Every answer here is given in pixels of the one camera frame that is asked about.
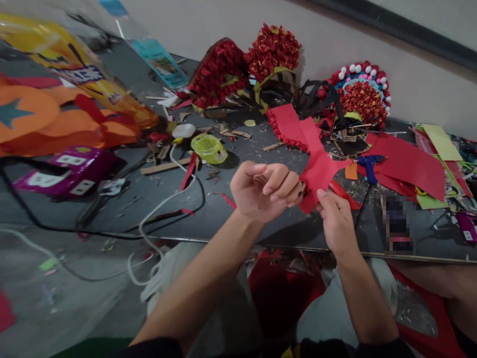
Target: teal star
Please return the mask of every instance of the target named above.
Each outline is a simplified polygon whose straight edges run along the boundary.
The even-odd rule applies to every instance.
[[[13,129],[11,126],[12,122],[16,118],[24,117],[26,115],[33,114],[33,112],[24,111],[16,108],[20,99],[14,99],[12,102],[1,105],[0,104],[0,122],[10,129]]]

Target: gray floor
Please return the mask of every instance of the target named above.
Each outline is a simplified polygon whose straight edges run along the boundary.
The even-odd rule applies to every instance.
[[[111,251],[101,251],[103,237],[80,242],[74,234],[42,231],[34,227],[1,225],[15,229],[56,255],[64,251],[67,264],[88,278],[108,277],[126,269],[128,256],[139,262],[146,254],[143,241],[118,241]],[[85,282],[58,270],[44,276],[39,265],[48,259],[20,239],[0,232],[0,288],[10,300],[17,322],[0,334],[1,356],[50,357],[90,337],[133,337],[145,317],[139,302],[141,287],[127,273],[103,282]],[[153,260],[136,268],[139,280],[147,280]],[[51,306],[42,284],[54,289]]]

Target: fingernail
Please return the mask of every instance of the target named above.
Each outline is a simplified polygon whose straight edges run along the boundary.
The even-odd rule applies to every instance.
[[[323,196],[326,195],[326,191],[324,191],[323,189],[320,188],[320,189],[317,190],[317,195],[318,195],[318,197],[323,197]]]

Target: bottle label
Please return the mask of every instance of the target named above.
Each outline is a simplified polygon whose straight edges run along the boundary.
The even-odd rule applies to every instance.
[[[155,39],[136,40],[131,47],[171,88],[187,85],[188,78],[172,56]]]

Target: black table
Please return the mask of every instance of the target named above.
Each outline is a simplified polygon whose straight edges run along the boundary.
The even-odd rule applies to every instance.
[[[136,96],[149,105],[153,105],[158,113],[162,108],[155,101],[145,99],[146,96],[160,96],[163,94],[163,84],[154,82],[149,77],[149,67],[126,45],[119,44],[114,47],[113,53],[100,54],[108,70],[116,75]],[[188,60],[181,66],[192,74],[197,62]],[[0,71],[10,76],[45,76],[47,73],[31,61],[3,62]],[[175,114],[176,120],[179,113],[186,111],[179,109],[170,111]],[[243,122],[254,119],[255,127],[245,127]],[[250,140],[238,137],[235,142],[225,139],[224,147],[236,164],[245,160],[257,163],[284,163],[291,170],[301,173],[308,163],[309,155],[297,149],[280,147],[270,152],[264,152],[263,147],[277,142],[275,135],[268,126],[266,116],[257,110],[244,108],[231,112],[221,120],[233,124],[235,129],[242,130],[252,135]],[[185,120],[197,127],[217,125],[217,120],[201,117],[192,113]],[[386,131],[405,131],[408,123],[388,120]],[[408,141],[414,141],[414,135],[400,135]],[[119,149],[116,154],[125,159],[129,166],[137,163],[147,153],[146,148]],[[175,156],[189,156],[187,153],[177,151]],[[7,168],[12,179],[17,179],[26,174],[30,169],[24,165],[15,165]],[[186,193],[169,201],[157,214],[185,208],[194,211],[194,215],[183,215],[147,225],[146,228],[152,235],[176,240],[208,241],[218,231],[233,209],[220,196],[214,193],[224,193],[232,197],[230,180],[235,173],[232,169],[221,169],[220,181],[206,180],[208,170],[203,166],[197,172],[198,182]],[[103,210],[87,226],[89,231],[121,233],[137,225],[153,208],[163,199],[179,190],[184,172],[175,169],[149,177],[141,175],[140,171],[134,172],[129,180],[131,188],[119,199],[110,199]],[[368,188],[363,176],[358,181],[344,178],[344,170],[338,172],[335,179],[358,202],[362,202]],[[358,243],[361,251],[368,256],[383,256],[386,238],[383,228],[381,209],[382,195],[397,195],[384,187],[371,190],[367,205],[363,210],[357,228]],[[46,225],[71,229],[74,226],[78,213],[90,204],[91,198],[78,201],[52,202],[47,197],[22,192],[22,198],[28,203],[35,215]],[[121,208],[131,202],[135,197],[140,197],[135,203],[124,210]],[[0,221],[12,224],[31,224],[21,208],[16,204],[3,183],[0,183]],[[406,203],[411,209],[414,204]],[[402,258],[411,260],[428,260],[441,262],[469,262],[477,263],[477,250],[464,241],[457,225],[452,224],[449,215],[445,215],[436,226],[431,227],[435,220],[442,215],[440,210],[420,210],[414,208],[409,218],[410,235],[414,240],[414,255]],[[278,247],[294,247],[310,251],[328,251],[323,233],[321,218],[317,213],[306,215],[299,208],[285,211],[278,219],[268,224],[257,240],[258,245]]]

